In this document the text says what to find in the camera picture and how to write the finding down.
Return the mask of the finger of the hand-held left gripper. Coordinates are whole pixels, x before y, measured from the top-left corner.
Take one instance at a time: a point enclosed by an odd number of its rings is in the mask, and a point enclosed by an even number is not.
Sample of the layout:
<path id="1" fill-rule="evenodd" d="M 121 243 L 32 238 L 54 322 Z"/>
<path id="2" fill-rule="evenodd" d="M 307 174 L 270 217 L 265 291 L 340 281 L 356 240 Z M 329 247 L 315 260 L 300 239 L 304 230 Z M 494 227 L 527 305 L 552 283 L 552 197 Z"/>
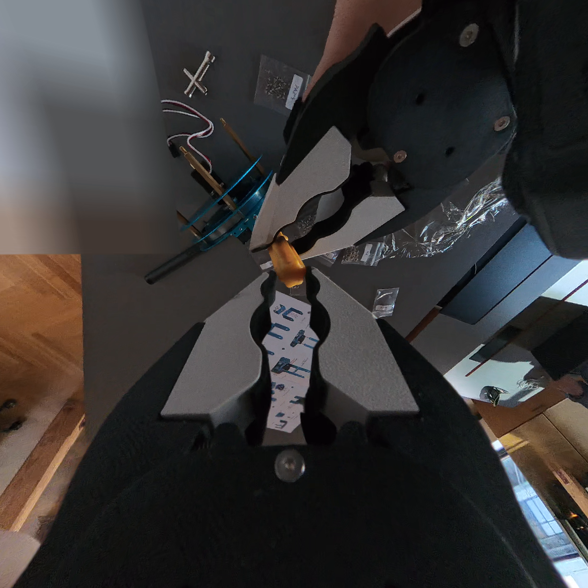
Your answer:
<path id="1" fill-rule="evenodd" d="M 341 192 L 340 207 L 293 241 L 302 260 L 354 246 L 405 210 L 386 180 L 349 180 Z"/>
<path id="2" fill-rule="evenodd" d="M 333 126 L 281 183 L 274 174 L 254 223 L 251 252 L 267 249 L 276 235 L 294 223 L 301 208 L 316 196 L 336 191 L 350 173 L 352 147 Z"/>

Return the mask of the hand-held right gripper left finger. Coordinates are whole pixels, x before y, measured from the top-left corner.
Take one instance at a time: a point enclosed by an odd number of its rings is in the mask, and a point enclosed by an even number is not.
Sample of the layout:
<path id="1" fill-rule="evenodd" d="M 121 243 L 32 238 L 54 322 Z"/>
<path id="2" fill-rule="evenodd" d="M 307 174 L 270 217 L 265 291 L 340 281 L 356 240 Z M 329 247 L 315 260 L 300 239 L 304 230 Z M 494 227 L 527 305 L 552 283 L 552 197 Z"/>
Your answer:
<path id="1" fill-rule="evenodd" d="M 248 443 L 262 443 L 271 402 L 270 329 L 276 274 L 261 274 L 210 315 L 160 413 L 213 429 L 231 423 Z"/>

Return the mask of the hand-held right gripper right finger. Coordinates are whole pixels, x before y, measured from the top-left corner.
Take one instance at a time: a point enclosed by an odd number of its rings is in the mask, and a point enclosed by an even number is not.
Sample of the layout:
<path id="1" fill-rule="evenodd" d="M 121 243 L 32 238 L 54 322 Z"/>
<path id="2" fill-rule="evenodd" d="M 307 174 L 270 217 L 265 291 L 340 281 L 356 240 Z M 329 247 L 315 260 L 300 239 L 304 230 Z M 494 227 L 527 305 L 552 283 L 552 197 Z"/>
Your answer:
<path id="1" fill-rule="evenodd" d="M 363 305 L 316 268 L 306 273 L 313 348 L 300 416 L 307 445 L 330 445 L 349 422 L 419 414 L 384 334 Z"/>

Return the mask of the blue metal robot base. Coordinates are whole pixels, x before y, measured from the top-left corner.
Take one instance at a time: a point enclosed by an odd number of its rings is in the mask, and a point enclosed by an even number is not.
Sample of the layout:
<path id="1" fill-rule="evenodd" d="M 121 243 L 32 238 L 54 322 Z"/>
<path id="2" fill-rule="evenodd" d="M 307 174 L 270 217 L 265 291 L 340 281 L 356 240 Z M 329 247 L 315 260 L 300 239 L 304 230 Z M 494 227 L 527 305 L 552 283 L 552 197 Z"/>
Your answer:
<path id="1" fill-rule="evenodd" d="M 230 210 L 222 198 L 192 169 L 192 178 L 201 184 L 208 199 L 187 217 L 179 211 L 176 214 L 180 229 L 192 235 L 193 244 L 199 244 L 202 252 L 211 250 L 228 238 L 237 238 L 243 243 L 251 238 L 272 175 L 269 172 L 261 176 L 252 163 L 228 184 L 221 183 L 214 174 L 210 174 L 223 186 L 225 194 L 233 199 L 237 209 Z"/>

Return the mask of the yellow screwdriver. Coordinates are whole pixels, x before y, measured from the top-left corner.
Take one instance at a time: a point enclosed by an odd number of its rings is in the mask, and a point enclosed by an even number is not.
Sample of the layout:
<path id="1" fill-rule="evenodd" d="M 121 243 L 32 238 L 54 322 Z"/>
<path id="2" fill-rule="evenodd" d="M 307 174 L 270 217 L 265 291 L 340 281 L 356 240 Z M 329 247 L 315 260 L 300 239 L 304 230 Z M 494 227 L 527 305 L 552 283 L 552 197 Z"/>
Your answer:
<path id="1" fill-rule="evenodd" d="M 300 286 L 305 279 L 306 267 L 287 236 L 279 232 L 268 247 L 270 260 L 277 278 L 288 288 Z"/>

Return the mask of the grey desk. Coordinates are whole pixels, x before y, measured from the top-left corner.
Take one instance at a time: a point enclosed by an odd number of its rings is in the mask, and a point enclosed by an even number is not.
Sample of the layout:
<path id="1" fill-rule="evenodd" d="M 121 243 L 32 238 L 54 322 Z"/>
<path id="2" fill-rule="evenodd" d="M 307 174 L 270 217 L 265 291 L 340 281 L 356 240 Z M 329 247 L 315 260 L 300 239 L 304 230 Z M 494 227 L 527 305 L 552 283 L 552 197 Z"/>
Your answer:
<path id="1" fill-rule="evenodd" d="M 207 98 L 195 106 L 218 123 L 223 117 L 266 169 L 284 150 L 286 118 L 254 105 L 261 55 L 312 74 L 320 60 L 333 1 L 142 1 L 162 98 L 180 99 L 183 67 L 206 50 L 211 67 Z M 468 238 L 430 258 L 386 259 L 377 267 L 321 270 L 371 310 L 376 291 L 399 288 L 391 325 L 408 334 L 494 244 L 516 217 L 502 210 Z M 144 275 L 172 254 L 82 256 L 85 433 L 94 437 L 117 402 L 195 323 L 206 319 L 257 278 L 260 269 L 231 238 L 155 285 Z"/>

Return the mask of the person's left hand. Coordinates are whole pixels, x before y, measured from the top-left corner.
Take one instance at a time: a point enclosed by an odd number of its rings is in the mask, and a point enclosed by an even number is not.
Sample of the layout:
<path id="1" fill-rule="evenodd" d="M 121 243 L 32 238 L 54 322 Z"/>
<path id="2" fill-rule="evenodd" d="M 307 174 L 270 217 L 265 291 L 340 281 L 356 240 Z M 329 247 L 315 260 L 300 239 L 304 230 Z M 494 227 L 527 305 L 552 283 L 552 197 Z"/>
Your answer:
<path id="1" fill-rule="evenodd" d="M 372 25 L 390 35 L 415 18 L 421 8 L 422 1 L 336 1 L 325 48 L 303 100 L 331 66 L 359 46 Z"/>

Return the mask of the brass standoff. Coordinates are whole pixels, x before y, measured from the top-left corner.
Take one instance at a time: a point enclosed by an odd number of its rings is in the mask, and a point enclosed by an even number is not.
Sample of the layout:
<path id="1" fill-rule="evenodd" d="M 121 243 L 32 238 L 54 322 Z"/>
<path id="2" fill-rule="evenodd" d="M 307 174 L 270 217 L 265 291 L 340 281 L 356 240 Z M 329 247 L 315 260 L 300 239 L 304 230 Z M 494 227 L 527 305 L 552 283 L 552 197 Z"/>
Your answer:
<path id="1" fill-rule="evenodd" d="M 235 211 L 237 209 L 237 205 L 229 195 L 225 194 L 223 186 L 214 179 L 214 177 L 203 167 L 202 164 L 199 163 L 193 154 L 187 151 L 186 148 L 181 146 L 180 151 L 182 152 L 184 158 L 188 161 L 191 168 L 195 171 L 197 176 L 202 178 L 206 185 L 222 198 L 230 210 Z"/>
<path id="2" fill-rule="evenodd" d="M 233 128 L 229 125 L 229 123 L 223 117 L 221 117 L 219 120 L 220 120 L 220 123 L 221 123 L 224 131 L 229 135 L 231 140 L 237 145 L 237 147 L 246 156 L 246 158 L 249 160 L 249 162 L 254 164 L 254 169 L 261 176 L 264 176 L 265 170 L 264 170 L 263 166 L 261 166 L 261 164 L 259 162 L 259 158 L 254 157 L 253 153 L 246 147 L 246 145 L 243 143 L 243 141 L 238 136 L 238 134 L 233 130 Z"/>

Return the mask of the clear bag with white label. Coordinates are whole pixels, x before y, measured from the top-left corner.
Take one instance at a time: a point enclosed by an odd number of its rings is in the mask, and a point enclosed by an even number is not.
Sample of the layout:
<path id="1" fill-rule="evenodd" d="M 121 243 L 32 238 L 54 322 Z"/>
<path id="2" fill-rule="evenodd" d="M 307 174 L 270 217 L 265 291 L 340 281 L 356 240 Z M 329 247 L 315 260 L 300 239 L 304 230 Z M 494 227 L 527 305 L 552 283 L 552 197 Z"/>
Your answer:
<path id="1" fill-rule="evenodd" d="M 382 319 L 392 316 L 398 294 L 399 288 L 378 289 L 371 311 L 374 318 Z"/>

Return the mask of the printed instruction sheet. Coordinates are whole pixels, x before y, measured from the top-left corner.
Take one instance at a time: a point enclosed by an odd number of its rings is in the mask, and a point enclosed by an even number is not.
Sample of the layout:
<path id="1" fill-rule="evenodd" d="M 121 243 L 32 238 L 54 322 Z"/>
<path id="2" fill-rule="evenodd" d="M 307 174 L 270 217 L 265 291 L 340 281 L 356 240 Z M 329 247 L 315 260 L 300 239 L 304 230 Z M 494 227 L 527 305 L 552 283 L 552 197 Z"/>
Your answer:
<path id="1" fill-rule="evenodd" d="M 311 305 L 275 293 L 270 330 L 263 339 L 268 354 L 271 402 L 267 428 L 284 433 L 300 425 L 310 385 L 313 349 L 319 338 L 310 327 Z"/>

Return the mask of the crumpled clear plastic wrap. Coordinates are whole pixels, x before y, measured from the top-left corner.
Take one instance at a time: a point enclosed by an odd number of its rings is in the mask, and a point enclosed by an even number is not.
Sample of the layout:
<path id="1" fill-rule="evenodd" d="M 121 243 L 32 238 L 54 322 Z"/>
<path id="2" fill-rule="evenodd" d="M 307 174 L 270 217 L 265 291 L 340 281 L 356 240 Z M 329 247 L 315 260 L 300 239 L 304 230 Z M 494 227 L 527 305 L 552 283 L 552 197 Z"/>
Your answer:
<path id="1" fill-rule="evenodd" d="M 479 226 L 517 218 L 504 193 L 502 178 L 498 177 L 471 196 L 451 196 L 421 220 L 384 237 L 382 258 L 417 259 L 444 254 L 468 239 Z"/>

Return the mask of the labelled bag of dark screws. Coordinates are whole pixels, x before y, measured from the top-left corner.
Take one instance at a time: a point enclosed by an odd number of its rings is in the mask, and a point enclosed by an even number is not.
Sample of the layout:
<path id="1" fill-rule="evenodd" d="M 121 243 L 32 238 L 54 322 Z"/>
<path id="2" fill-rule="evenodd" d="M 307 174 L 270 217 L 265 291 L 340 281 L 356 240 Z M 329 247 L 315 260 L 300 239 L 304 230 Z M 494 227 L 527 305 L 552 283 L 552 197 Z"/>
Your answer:
<path id="1" fill-rule="evenodd" d="M 261 55 L 254 105 L 289 116 L 311 76 L 267 55 Z"/>

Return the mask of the dark blue panel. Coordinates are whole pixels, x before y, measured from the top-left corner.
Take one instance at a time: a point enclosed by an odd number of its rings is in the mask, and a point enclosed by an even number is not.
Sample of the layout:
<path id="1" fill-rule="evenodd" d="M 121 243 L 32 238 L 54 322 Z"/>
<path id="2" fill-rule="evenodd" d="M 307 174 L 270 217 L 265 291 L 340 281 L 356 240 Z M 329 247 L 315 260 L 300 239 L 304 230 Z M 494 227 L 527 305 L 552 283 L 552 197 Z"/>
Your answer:
<path id="1" fill-rule="evenodd" d="M 474 325 L 551 256 L 533 226 L 518 220 L 441 300 L 441 314 Z"/>

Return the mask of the silver cross wrench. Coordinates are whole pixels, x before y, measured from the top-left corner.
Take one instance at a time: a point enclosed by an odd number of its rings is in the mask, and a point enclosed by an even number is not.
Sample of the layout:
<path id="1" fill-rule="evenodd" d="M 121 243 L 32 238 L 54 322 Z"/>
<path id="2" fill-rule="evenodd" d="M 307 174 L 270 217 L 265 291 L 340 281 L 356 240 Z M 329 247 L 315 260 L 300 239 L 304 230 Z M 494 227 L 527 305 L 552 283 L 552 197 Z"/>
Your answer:
<path id="1" fill-rule="evenodd" d="M 203 80 L 210 66 L 215 62 L 216 56 L 213 55 L 209 50 L 207 50 L 204 54 L 202 62 L 195 70 L 194 73 L 190 72 L 188 69 L 183 69 L 183 74 L 188 78 L 189 83 L 184 90 L 184 94 L 188 98 L 192 98 L 196 91 L 200 92 L 202 95 L 206 96 L 208 94 L 208 88 L 204 85 Z"/>

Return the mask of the cardboard box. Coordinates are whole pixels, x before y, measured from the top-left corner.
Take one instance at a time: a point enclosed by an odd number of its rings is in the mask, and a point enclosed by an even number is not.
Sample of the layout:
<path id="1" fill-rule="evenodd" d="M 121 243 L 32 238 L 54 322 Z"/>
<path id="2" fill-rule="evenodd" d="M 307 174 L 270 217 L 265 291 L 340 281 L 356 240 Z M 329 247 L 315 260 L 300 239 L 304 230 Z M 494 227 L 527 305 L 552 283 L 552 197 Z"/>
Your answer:
<path id="1" fill-rule="evenodd" d="M 465 402 L 491 442 L 544 413 L 547 413 L 550 422 L 564 433 L 587 433 L 587 409 L 567 399 L 554 384 L 550 384 L 514 408 L 493 406 L 475 399 Z"/>

